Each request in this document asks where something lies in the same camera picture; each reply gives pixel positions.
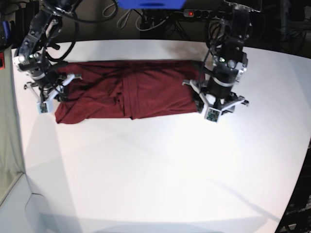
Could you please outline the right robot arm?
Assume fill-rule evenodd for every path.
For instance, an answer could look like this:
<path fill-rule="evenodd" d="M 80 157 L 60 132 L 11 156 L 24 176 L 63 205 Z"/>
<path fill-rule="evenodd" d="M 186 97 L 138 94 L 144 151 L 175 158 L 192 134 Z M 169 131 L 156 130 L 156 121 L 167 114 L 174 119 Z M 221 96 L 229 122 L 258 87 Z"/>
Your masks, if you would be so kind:
<path fill-rule="evenodd" d="M 52 42 L 58 36 L 63 23 L 62 14 L 77 19 L 75 9 L 80 4 L 78 0 L 52 0 L 34 16 L 29 32 L 25 36 L 13 58 L 17 70 L 25 73 L 32 81 L 24 85 L 36 98 L 39 113 L 53 112 L 53 101 L 66 101 L 67 86 L 75 79 L 81 79 L 79 74 L 59 73 L 57 70 L 67 65 L 65 58 L 73 49 L 79 33 L 79 24 L 75 23 L 74 38 L 68 50 L 60 58 L 52 58 L 47 48 L 58 50 L 60 47 Z"/>

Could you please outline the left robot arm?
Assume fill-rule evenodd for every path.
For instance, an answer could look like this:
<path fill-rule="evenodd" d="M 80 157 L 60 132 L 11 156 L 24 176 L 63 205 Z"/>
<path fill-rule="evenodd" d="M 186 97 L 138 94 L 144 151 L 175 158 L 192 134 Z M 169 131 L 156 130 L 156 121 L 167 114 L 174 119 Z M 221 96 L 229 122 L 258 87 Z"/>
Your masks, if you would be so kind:
<path fill-rule="evenodd" d="M 237 105 L 249 104 L 245 97 L 232 92 L 232 88 L 247 71 L 248 59 L 243 47 L 252 33 L 250 14 L 262 9 L 260 0 L 225 0 L 223 4 L 225 13 L 219 18 L 218 26 L 209 30 L 218 10 L 211 12 L 206 22 L 206 57 L 212 57 L 213 68 L 206 67 L 205 58 L 198 66 L 198 79 L 183 81 L 195 93 L 198 112 L 203 112 L 204 118 L 212 122 L 233 113 Z"/>

